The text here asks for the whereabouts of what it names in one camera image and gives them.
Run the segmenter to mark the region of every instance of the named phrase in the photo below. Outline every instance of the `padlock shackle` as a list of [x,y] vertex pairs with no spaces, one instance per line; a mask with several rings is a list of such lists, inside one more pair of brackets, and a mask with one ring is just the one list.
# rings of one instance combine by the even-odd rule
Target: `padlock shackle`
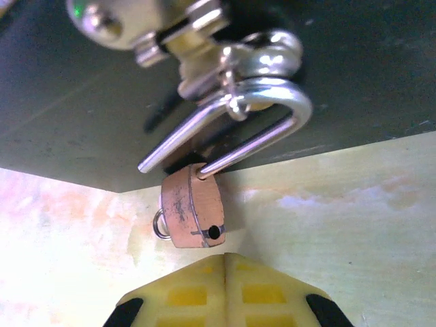
[[[235,98],[241,105],[282,104],[291,112],[275,124],[243,142],[236,149],[202,167],[198,178],[208,176],[247,158],[300,129],[311,117],[310,99],[292,82],[281,78],[257,77],[237,83]],[[154,148],[138,165],[147,173],[172,154],[203,127],[227,112],[229,96],[222,91],[205,99],[199,108]]]

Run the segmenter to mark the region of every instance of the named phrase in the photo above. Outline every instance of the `scratch mark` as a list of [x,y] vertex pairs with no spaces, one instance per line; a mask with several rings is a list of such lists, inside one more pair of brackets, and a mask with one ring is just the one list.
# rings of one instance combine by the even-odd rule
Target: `scratch mark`
[[369,327],[369,324],[368,324],[367,318],[365,317],[365,314],[364,314],[363,312],[362,312],[362,319],[363,319],[363,322],[364,322],[365,327]]
[[20,122],[19,124],[16,124],[15,126],[13,126],[13,128],[11,128],[11,129],[5,131],[4,133],[0,134],[0,138],[4,138],[4,137],[9,136],[10,134],[14,133],[15,131],[17,131],[21,127],[27,125],[28,123],[30,123],[31,121],[35,120],[39,116],[42,116],[46,112],[52,110],[58,104],[61,104],[65,100],[71,98],[73,95],[75,95],[75,94],[85,90],[91,84],[94,84],[95,82],[97,82],[104,74],[106,74],[106,72],[110,71],[112,66],[114,66],[114,65],[111,65],[111,66],[107,67],[104,71],[100,72],[99,74],[94,75],[92,78],[88,79],[86,82],[83,82],[79,87],[76,87],[75,89],[73,89],[72,91],[68,92],[64,96],[58,98],[58,100],[53,101],[48,106],[42,108],[41,110],[39,110],[35,114],[32,114],[28,119],[25,119],[24,121]]
[[301,149],[301,150],[295,150],[295,151],[291,151],[288,153],[285,153],[283,155],[276,155],[275,157],[272,157],[272,160],[284,160],[284,159],[293,159],[295,156],[297,155],[301,155],[302,153],[307,153],[307,152],[311,152],[311,151],[319,151],[320,149],[323,148],[328,148],[331,144],[323,144],[323,145],[317,145],[317,146],[312,146],[311,148],[307,148],[307,149]]
[[420,123],[412,123],[411,127],[404,131],[404,135],[420,134],[436,130],[436,123],[431,120],[421,121]]
[[178,217],[180,219],[181,222],[185,221],[185,211],[182,208],[182,199],[180,198],[180,191],[181,189],[178,189],[176,191],[176,198],[178,199],[175,203],[174,203],[174,207],[176,208],[176,212],[178,213]]

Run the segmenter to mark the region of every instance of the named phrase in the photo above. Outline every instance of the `dark green panel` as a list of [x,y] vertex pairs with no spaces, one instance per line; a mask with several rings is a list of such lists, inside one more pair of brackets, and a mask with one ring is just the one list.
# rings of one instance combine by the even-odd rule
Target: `dark green panel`
[[[306,128],[231,169],[435,130],[434,1],[229,2],[237,24],[219,39],[295,31],[305,46],[295,81],[315,105]],[[94,44],[63,0],[27,1],[10,22],[0,34],[2,168],[129,191],[219,156],[284,113],[271,108],[238,125],[221,119],[165,171],[144,175],[139,160],[195,108],[176,95],[178,63],[145,70],[132,53]]]

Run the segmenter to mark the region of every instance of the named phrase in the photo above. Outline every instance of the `screw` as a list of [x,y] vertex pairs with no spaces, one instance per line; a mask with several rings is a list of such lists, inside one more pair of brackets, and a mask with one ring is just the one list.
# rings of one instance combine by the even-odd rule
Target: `screw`
[[82,27],[89,36],[107,42],[120,38],[123,31],[121,23],[110,12],[96,4],[90,4],[85,9]]

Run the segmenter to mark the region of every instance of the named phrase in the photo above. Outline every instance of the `padlock keyhole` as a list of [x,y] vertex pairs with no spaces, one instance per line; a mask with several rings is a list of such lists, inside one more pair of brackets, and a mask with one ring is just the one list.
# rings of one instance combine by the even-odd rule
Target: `padlock keyhole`
[[215,225],[212,225],[207,232],[209,234],[209,237],[213,240],[216,240],[221,236],[221,232],[219,231],[219,227],[215,226]]

